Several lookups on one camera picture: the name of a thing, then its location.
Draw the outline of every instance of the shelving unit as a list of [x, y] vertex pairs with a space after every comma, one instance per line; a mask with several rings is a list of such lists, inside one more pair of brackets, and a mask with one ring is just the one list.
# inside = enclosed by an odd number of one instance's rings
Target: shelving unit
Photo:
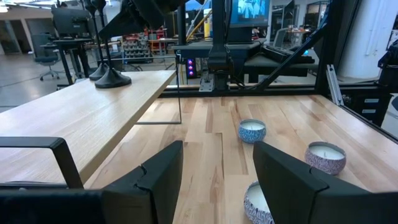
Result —
[[129, 58], [124, 60], [124, 63], [151, 63], [153, 62], [152, 51], [148, 42], [147, 32], [141, 32], [138, 34], [129, 34], [123, 36], [123, 58]]

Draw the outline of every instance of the wood grain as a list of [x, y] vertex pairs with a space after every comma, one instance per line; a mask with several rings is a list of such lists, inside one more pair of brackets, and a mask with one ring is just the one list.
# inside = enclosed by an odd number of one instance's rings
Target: wood grain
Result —
[[[398, 190], [398, 146], [322, 96], [182, 99], [181, 125], [134, 126], [85, 187], [100, 188], [174, 140], [184, 140], [183, 179], [174, 223], [247, 223], [243, 196], [257, 179], [252, 145], [239, 140], [241, 119], [267, 125], [265, 142], [304, 159], [327, 141], [348, 156], [337, 176], [373, 192]], [[142, 117], [177, 120], [177, 99], [158, 99]]]
[[[96, 89], [85, 80], [0, 114], [0, 136], [66, 139], [83, 183], [130, 131], [175, 71], [127, 72], [132, 85]], [[49, 150], [1, 149], [0, 181], [64, 182]]]

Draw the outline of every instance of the wooden table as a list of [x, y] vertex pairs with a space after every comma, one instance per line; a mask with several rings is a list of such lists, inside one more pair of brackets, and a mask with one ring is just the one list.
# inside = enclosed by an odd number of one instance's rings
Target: wooden table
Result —
[[[304, 160], [307, 146], [344, 149], [337, 176], [372, 192], [398, 190], [398, 146], [322, 96], [183, 98], [181, 125], [135, 126], [87, 187], [105, 186], [174, 140], [184, 140], [183, 177], [174, 223], [251, 223], [243, 196], [257, 179], [252, 145], [237, 137], [242, 119], [267, 125], [265, 142]], [[176, 99], [158, 99], [145, 120], [177, 119]]]
[[[85, 80], [0, 113], [0, 136], [64, 138], [85, 183], [152, 102], [175, 71], [126, 72], [132, 85], [97, 89]], [[63, 182], [50, 150], [2, 149], [0, 182]]]

